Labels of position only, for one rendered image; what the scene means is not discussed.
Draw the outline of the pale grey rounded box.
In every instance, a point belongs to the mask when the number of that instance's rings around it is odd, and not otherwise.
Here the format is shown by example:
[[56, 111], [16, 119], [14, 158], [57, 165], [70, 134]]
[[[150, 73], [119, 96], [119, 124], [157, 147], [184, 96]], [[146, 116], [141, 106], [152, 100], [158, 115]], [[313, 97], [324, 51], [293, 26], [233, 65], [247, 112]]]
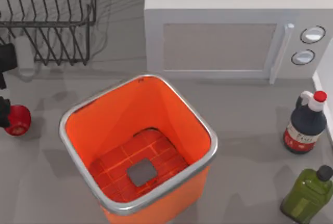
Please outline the pale grey rounded box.
[[18, 36], [14, 41], [18, 71], [22, 77], [30, 78], [35, 74], [34, 56], [29, 39]]

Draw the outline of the red round can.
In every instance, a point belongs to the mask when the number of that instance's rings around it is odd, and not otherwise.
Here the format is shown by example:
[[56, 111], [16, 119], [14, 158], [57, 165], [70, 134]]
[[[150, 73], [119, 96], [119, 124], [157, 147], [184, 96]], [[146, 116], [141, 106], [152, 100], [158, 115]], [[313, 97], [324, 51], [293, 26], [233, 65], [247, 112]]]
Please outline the red round can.
[[25, 134], [32, 122], [29, 109], [22, 105], [13, 105], [10, 107], [8, 116], [10, 126], [5, 128], [6, 133], [12, 136], [21, 136]]

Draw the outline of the orange bin with metal rim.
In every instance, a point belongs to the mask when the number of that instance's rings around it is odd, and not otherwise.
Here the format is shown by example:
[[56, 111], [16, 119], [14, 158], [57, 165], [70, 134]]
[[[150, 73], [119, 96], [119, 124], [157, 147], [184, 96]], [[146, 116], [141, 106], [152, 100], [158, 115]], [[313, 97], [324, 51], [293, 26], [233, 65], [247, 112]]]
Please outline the orange bin with metal rim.
[[[111, 224], [166, 224], [196, 202], [218, 149], [213, 129], [164, 78], [144, 74], [73, 106], [59, 136]], [[156, 178], [126, 174], [147, 158]]]

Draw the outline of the grey square pad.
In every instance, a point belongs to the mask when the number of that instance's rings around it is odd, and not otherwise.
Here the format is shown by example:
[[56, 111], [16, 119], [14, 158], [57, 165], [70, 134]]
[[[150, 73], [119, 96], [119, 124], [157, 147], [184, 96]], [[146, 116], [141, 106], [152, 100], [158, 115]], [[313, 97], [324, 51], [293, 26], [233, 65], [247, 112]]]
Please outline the grey square pad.
[[136, 187], [141, 187], [148, 181], [156, 178], [158, 172], [152, 162], [149, 159], [144, 158], [129, 167], [126, 174]]

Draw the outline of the small round microwave knob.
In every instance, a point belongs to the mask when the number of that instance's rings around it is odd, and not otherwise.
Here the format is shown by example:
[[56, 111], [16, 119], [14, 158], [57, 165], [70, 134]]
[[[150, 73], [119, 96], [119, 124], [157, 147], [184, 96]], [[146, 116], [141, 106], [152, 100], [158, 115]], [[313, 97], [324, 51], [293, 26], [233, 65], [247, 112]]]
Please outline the small round microwave knob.
[[315, 53], [312, 50], [304, 50], [296, 52], [291, 57], [291, 62], [295, 65], [306, 65], [311, 63], [315, 58]]

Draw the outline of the dark bottle with red cap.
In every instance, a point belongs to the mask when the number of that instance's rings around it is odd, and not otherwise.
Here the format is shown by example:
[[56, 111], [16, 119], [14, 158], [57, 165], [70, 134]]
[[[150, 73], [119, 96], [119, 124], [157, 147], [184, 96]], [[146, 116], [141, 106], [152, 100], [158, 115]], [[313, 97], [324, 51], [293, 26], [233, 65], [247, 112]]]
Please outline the dark bottle with red cap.
[[327, 127], [323, 112], [326, 100], [327, 94], [322, 90], [303, 91], [298, 96], [283, 136], [283, 143], [290, 152], [306, 154], [315, 147]]

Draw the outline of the large round microwave knob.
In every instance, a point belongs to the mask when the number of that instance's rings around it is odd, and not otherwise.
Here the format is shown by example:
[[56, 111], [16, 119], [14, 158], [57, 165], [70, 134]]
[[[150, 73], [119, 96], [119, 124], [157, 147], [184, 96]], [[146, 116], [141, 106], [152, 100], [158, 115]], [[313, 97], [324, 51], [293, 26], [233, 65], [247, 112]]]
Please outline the large round microwave knob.
[[319, 42], [326, 34], [322, 26], [315, 26], [304, 29], [300, 34], [300, 40], [305, 44], [314, 44]]

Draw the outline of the green bottle with black cap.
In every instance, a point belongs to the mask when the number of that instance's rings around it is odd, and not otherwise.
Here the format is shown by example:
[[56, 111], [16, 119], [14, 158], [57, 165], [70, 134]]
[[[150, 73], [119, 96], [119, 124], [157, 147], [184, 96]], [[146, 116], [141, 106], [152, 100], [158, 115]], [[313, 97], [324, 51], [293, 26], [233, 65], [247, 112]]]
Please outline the green bottle with black cap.
[[298, 224], [310, 224], [333, 196], [333, 168], [304, 169], [282, 200], [281, 212]]

